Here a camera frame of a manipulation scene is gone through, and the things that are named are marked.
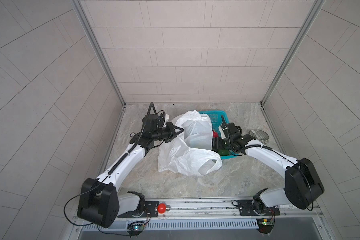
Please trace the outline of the white plastic bag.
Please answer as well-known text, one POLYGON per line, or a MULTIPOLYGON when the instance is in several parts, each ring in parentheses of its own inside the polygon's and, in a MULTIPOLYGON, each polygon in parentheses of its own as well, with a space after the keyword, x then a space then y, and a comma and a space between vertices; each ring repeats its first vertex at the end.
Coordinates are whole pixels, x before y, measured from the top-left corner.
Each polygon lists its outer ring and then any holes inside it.
POLYGON ((204 176, 222 167, 220 155, 212 151, 213 126, 208 115, 193 110, 175 117, 173 122, 184 132, 159 147, 159 172, 204 176))

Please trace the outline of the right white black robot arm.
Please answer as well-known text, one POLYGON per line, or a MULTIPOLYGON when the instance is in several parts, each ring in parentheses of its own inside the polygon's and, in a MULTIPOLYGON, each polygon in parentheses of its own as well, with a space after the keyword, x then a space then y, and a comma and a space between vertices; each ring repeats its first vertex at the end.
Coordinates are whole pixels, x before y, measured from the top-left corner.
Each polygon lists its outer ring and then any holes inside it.
POLYGON ((243 134, 241 127, 220 116, 220 136, 213 139, 213 151, 223 156, 249 156, 279 173, 285 180, 279 189, 267 188, 253 197, 251 208, 259 216, 272 208, 292 204, 301 210, 313 210, 314 201, 324 192, 324 185, 314 164, 307 158, 296 159, 264 145, 255 134, 243 134))

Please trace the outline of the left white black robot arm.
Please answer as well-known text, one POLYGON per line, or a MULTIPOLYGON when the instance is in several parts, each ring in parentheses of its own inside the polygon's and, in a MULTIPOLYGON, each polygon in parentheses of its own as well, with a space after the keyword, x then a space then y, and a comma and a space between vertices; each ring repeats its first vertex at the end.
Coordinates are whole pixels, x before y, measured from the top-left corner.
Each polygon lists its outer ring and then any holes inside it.
POLYGON ((78 217, 108 228, 118 216, 126 213, 140 216, 144 213, 144 195, 134 191, 118 195, 118 190, 135 165, 154 148, 156 141, 169 143, 183 132, 183 128, 166 121, 164 113, 146 114, 142 130, 133 135, 124 154, 98 177, 84 181, 78 217))

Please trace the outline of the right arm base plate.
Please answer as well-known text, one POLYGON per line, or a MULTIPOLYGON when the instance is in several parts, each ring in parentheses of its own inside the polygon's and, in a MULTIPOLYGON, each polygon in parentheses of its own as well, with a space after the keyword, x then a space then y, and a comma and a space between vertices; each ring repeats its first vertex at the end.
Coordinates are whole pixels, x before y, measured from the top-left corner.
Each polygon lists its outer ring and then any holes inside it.
POLYGON ((237 200, 235 201, 235 205, 240 212, 240 215, 242 217, 244 216, 256 216, 256 217, 262 217, 262 216, 279 216, 280 210, 277 206, 272 208, 263 207, 262 210, 255 210, 255 205, 252 204, 253 200, 237 200))

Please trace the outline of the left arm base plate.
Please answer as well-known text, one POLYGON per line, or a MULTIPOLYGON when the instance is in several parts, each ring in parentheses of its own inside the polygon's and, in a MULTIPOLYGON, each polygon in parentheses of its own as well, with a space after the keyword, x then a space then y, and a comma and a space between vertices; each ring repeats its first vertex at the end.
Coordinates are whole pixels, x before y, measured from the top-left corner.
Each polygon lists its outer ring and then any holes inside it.
POLYGON ((158 206, 160 202, 159 201, 145 201, 144 209, 141 214, 133 213, 133 212, 126 212, 122 215, 117 216, 117 218, 146 218, 147 212, 145 209, 149 211, 151 214, 151 218, 157 218, 158 213, 158 206))

